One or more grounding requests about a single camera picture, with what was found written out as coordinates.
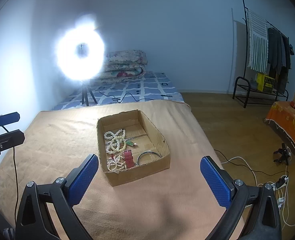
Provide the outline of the yellow crate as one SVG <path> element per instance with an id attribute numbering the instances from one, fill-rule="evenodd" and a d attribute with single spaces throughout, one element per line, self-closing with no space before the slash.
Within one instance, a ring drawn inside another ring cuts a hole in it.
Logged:
<path id="1" fill-rule="evenodd" d="M 275 79 L 268 75 L 258 73 L 256 76 L 257 90 L 264 93 L 272 93 Z"/>

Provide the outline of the white striped hanging towel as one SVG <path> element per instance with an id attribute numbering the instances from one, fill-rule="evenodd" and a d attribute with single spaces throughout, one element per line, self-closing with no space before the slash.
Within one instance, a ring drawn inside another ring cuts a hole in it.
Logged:
<path id="1" fill-rule="evenodd" d="M 268 28 L 264 18 L 246 9 L 248 30 L 247 67 L 265 73 L 268 64 Z"/>

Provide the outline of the black clamp on floor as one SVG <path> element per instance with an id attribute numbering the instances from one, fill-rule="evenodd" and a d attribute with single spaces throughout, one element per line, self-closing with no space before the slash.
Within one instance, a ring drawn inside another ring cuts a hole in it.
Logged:
<path id="1" fill-rule="evenodd" d="M 282 143 L 281 148 L 273 152 L 273 154 L 280 155 L 279 158 L 276 158 L 273 160 L 275 163 L 279 163 L 279 164 L 285 163 L 286 166 L 289 165 L 289 162 L 291 159 L 291 150 L 284 142 Z"/>

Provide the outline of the orange peach blanket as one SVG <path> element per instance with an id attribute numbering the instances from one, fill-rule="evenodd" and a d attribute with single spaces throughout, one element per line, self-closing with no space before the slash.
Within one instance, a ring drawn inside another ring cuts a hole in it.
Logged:
<path id="1" fill-rule="evenodd" d="M 24 134 L 0 164 L 10 223 L 29 181 L 53 183 L 92 153 L 99 169 L 74 211 L 94 239 L 205 239 L 225 212 L 200 170 L 218 157 L 185 103 L 42 111 Z"/>

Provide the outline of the blue white patterned bedsheet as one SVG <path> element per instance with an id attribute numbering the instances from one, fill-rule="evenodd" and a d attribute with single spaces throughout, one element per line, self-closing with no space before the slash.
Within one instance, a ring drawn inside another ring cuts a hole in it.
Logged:
<path id="1" fill-rule="evenodd" d="M 97 105 L 114 103 L 145 102 L 152 100 L 172 100 L 183 102 L 182 95 L 165 73 L 148 71 L 137 80 L 120 83 L 94 84 L 91 87 Z M 88 94 L 89 105 L 96 106 Z"/>

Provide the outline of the dark hanging clothes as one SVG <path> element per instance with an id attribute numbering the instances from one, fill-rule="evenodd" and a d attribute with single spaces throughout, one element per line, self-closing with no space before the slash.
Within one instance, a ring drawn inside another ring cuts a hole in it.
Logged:
<path id="1" fill-rule="evenodd" d="M 284 93 L 291 69 L 292 45 L 289 38 L 275 28 L 268 28 L 268 76 L 274 79 L 274 88 Z"/>

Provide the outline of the folded floral quilt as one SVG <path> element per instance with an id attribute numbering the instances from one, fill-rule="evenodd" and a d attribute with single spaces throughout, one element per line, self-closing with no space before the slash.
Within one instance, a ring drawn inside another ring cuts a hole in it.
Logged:
<path id="1" fill-rule="evenodd" d="M 139 78 L 145 74 L 147 63 L 146 53 L 142 50 L 110 52 L 105 55 L 103 66 L 95 78 L 102 81 Z"/>

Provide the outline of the black clothes rack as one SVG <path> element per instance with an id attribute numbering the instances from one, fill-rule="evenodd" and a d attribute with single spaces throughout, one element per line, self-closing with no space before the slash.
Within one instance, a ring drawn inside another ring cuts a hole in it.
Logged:
<path id="1" fill-rule="evenodd" d="M 288 101 L 288 72 L 292 45 L 289 37 L 243 3 L 246 28 L 245 62 L 235 79 L 233 99 L 248 105 L 269 105 Z"/>

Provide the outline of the cardboard box tray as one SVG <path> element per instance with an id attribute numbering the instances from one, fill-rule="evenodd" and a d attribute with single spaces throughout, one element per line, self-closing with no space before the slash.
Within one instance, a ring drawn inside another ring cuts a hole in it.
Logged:
<path id="1" fill-rule="evenodd" d="M 97 123 L 101 168 L 111 186 L 119 186 L 170 168 L 169 146 L 153 122 L 138 109 L 100 118 Z M 131 150 L 135 167 L 126 168 Z"/>

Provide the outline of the black tripod stand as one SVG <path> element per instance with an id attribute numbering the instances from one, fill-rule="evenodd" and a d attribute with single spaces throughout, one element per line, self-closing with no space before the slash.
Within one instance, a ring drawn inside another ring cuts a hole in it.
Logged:
<path id="1" fill-rule="evenodd" d="M 82 98 L 81 98 L 81 103 L 83 105 L 86 105 L 86 106 L 89 106 L 89 97 L 88 97 L 88 94 L 90 94 L 90 96 L 92 97 L 92 100 L 94 102 L 94 104 L 98 104 L 95 96 L 94 96 L 94 93 L 90 87 L 90 85 L 88 85 L 87 83 L 83 82 L 82 83 Z"/>

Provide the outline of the orange cloth covered furniture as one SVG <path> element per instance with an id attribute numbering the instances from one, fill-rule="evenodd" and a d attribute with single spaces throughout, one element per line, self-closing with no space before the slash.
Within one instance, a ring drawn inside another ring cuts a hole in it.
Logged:
<path id="1" fill-rule="evenodd" d="M 274 102 L 265 121 L 274 122 L 295 145 L 295 103 L 293 101 Z"/>

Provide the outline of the white power strip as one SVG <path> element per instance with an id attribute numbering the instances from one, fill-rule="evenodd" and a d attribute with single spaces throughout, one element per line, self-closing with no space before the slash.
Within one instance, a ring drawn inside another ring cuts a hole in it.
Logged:
<path id="1" fill-rule="evenodd" d="M 287 190 L 287 186 L 288 186 L 288 179 L 289 177 L 287 175 L 283 175 L 279 178 L 279 180 L 274 184 L 274 191 L 276 192 L 276 202 L 280 207 L 282 207 L 282 205 L 285 202 L 285 198 L 286 198 L 286 190 Z"/>

